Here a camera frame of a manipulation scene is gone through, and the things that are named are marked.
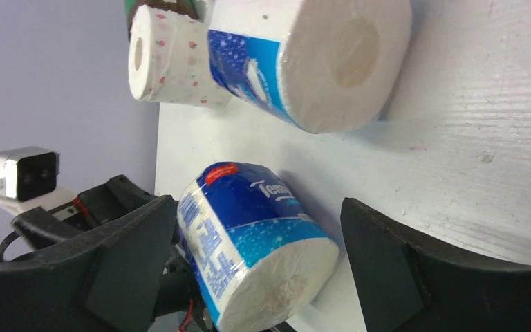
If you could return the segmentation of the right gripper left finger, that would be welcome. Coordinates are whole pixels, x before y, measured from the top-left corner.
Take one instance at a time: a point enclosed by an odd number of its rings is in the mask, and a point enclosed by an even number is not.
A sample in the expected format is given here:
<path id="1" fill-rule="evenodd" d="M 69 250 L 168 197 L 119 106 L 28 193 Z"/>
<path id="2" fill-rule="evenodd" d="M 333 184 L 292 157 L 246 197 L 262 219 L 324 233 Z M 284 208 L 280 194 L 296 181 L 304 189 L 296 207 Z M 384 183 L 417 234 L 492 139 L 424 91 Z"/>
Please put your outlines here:
<path id="1" fill-rule="evenodd" d="M 0 331 L 146 331 L 176 202 L 160 196 L 47 248 L 0 262 Z"/>

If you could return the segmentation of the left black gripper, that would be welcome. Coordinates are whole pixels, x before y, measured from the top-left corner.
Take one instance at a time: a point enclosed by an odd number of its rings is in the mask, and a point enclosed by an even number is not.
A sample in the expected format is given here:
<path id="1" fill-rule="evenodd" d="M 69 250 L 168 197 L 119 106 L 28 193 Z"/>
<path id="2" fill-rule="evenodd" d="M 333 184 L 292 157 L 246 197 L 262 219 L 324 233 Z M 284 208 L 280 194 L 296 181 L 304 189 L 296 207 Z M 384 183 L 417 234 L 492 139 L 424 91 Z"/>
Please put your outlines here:
<path id="1" fill-rule="evenodd" d="M 0 199 L 0 205 L 15 216 L 0 261 L 18 238 L 33 251 L 17 261 L 92 261 L 100 250 L 174 258 L 173 198 L 154 196 L 122 174 L 77 195 L 58 187 L 27 201 Z"/>

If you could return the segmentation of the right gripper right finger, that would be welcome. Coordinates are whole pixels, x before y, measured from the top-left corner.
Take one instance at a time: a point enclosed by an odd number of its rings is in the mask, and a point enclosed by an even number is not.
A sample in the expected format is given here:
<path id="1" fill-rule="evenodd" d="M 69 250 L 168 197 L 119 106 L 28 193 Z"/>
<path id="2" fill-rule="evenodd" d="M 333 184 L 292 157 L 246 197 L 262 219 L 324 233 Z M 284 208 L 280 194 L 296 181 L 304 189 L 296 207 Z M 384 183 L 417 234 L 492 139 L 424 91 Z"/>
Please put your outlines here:
<path id="1" fill-rule="evenodd" d="M 531 266 L 468 251 L 354 198 L 340 222 L 368 331 L 531 331 Z"/>

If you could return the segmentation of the blue paper roll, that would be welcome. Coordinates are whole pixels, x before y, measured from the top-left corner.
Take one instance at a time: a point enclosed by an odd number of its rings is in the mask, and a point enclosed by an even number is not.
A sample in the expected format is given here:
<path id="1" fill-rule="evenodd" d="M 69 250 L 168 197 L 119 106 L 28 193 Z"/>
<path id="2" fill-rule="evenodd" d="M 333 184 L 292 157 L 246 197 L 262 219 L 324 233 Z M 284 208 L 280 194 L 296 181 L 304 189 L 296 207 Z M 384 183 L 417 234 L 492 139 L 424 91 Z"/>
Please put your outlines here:
<path id="1" fill-rule="evenodd" d="M 262 165 L 219 162 L 183 192 L 181 246 L 218 331 L 262 331 L 307 306 L 338 245 Z"/>

